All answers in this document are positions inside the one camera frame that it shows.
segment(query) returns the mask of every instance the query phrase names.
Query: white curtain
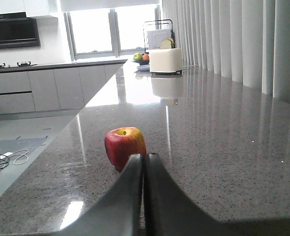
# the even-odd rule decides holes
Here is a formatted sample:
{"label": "white curtain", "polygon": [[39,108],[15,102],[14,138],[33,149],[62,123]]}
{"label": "white curtain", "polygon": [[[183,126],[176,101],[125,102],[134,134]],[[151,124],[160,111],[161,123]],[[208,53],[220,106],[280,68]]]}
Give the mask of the white curtain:
{"label": "white curtain", "polygon": [[290,103],[290,0],[161,0],[183,59]]}

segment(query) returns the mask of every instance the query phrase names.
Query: white cabinet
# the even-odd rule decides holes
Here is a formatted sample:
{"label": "white cabinet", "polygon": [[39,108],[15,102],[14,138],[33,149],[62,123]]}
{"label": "white cabinet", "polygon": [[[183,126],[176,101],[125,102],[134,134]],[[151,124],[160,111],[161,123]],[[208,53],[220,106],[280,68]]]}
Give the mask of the white cabinet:
{"label": "white cabinet", "polygon": [[57,17],[56,0],[24,0],[27,17]]}
{"label": "white cabinet", "polygon": [[31,92],[0,95],[0,114],[34,111]]}
{"label": "white cabinet", "polygon": [[35,111],[59,110],[60,104],[53,70],[29,71],[28,74]]}
{"label": "white cabinet", "polygon": [[111,64],[111,65],[105,65],[104,71],[105,71],[105,78],[106,81],[109,81],[111,77],[120,69],[122,64]]}
{"label": "white cabinet", "polygon": [[80,67],[79,73],[84,102],[87,104],[106,83],[104,67],[103,65]]}
{"label": "white cabinet", "polygon": [[0,74],[0,93],[31,91],[27,72]]}
{"label": "white cabinet", "polygon": [[0,14],[25,12],[23,0],[0,0]]}
{"label": "white cabinet", "polygon": [[61,109],[84,107],[79,68],[54,69]]}

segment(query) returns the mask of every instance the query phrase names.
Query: orange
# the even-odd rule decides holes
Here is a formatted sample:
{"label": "orange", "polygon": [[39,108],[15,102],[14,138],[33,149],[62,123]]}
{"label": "orange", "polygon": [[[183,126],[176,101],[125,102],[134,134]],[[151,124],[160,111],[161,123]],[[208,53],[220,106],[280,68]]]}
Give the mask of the orange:
{"label": "orange", "polygon": [[144,54],[142,58],[143,58],[143,60],[149,60],[149,55],[148,54]]}

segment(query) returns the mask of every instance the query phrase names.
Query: bread slice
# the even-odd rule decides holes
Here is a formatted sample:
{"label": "bread slice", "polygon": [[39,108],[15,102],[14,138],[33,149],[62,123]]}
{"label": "bread slice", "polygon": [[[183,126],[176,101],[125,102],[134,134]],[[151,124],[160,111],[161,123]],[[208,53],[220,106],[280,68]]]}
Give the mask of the bread slice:
{"label": "bread slice", "polygon": [[165,38],[161,41],[160,49],[171,49],[174,48],[174,40],[172,38]]}

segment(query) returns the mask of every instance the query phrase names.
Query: toaster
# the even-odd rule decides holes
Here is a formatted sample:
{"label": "toaster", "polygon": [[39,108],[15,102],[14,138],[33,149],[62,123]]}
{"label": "toaster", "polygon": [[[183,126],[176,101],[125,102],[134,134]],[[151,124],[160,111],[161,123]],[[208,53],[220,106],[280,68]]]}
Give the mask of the toaster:
{"label": "toaster", "polygon": [[181,48],[149,50],[150,72],[156,74],[182,74]]}

